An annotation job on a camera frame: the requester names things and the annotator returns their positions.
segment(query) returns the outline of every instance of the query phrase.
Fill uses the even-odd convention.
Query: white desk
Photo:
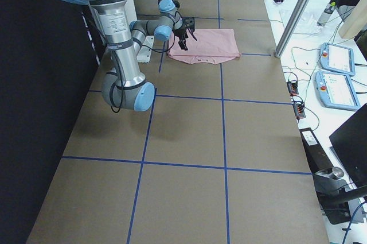
[[[283,3],[276,4],[273,0],[264,0],[266,4],[266,8],[268,11],[269,19],[271,20],[272,30],[274,34],[274,38],[276,43],[278,44],[280,37],[284,32],[284,26],[281,22],[282,18],[280,16],[281,10],[292,10],[297,2],[297,0],[285,0]],[[317,20],[325,5],[328,3],[329,0],[310,0],[309,4],[306,7],[306,12],[311,13],[314,15],[315,19]],[[314,49],[320,48],[321,44],[324,42],[328,42],[330,37],[333,35],[336,27],[341,22],[341,19],[338,18],[338,13],[335,11],[334,14],[331,16],[330,20],[336,18],[335,20],[326,24],[326,26],[322,29],[322,31],[318,34],[293,34],[289,44],[287,45],[284,54],[281,57],[283,70],[284,71],[291,71],[298,76],[298,79],[309,79],[309,77],[303,73],[302,71],[295,68],[295,62],[291,56],[291,49],[292,47],[301,47],[304,49]],[[335,43],[339,43],[345,41],[340,38],[339,34],[335,37]],[[353,40],[349,40],[342,44],[343,46],[352,48],[354,50],[354,57],[356,63],[366,64],[366,60],[364,59],[363,55],[361,54],[358,46]],[[297,67],[305,70],[308,74],[311,74],[315,68],[315,65],[318,61],[318,54],[319,51],[303,51],[300,49],[294,49],[294,59],[296,61]],[[315,71],[321,70],[320,65],[318,64]],[[288,79],[289,73],[285,74],[286,79]],[[353,79],[367,83],[367,68],[366,67],[356,67],[356,75]],[[329,140],[329,135],[334,132],[340,125],[342,125],[354,112],[352,111],[345,111],[345,110],[337,110],[337,109],[328,109],[322,106],[318,99],[318,95],[315,90],[314,86],[314,77],[312,78],[310,85],[307,89],[308,82],[300,81],[298,83],[298,90],[300,96],[305,99],[306,98],[306,89],[307,89],[307,99],[306,99],[306,107],[310,108],[313,112],[320,119],[320,125],[314,132],[317,136],[317,139],[320,141],[321,145],[323,146],[325,152],[329,156],[330,160],[335,166],[340,166],[340,163],[336,159],[335,155],[332,154],[329,147],[331,147],[331,143]],[[354,89],[357,92],[367,91],[367,87],[361,86],[355,82],[353,82]],[[365,95],[358,95],[360,104],[363,105],[367,103],[367,94]],[[315,128],[317,125],[316,117],[309,111],[306,110],[306,118],[301,119],[299,122],[299,128]],[[350,182],[349,177],[346,175],[343,179],[345,179],[348,183]],[[342,228],[347,227],[347,223],[339,224],[339,225],[332,225],[325,219],[325,226],[327,229],[327,233],[329,235],[329,240],[335,243],[341,243],[344,235],[344,231]],[[361,242],[367,243],[367,223],[364,224],[353,224],[352,230],[348,233],[346,243],[353,243],[353,242]]]

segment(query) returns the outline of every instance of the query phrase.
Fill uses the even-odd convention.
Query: black monitor
[[[367,184],[367,104],[363,105],[331,136],[340,162],[357,187]]]

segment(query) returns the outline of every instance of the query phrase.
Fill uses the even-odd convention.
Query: pink fabric
[[[168,55],[172,59],[189,64],[218,64],[241,56],[233,29],[197,29],[194,35],[197,41],[188,33],[189,38],[186,39],[188,51],[181,50],[176,37]]]

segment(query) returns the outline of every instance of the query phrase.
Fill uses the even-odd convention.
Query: label
[[[128,30],[125,12],[103,14],[99,16],[104,34],[113,35]]]
[[[317,141],[311,131],[304,131],[302,134],[309,146],[317,145]]]

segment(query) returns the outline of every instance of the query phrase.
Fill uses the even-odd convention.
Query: black wall
[[[0,243],[18,244],[34,225],[97,62],[80,7],[0,2]]]

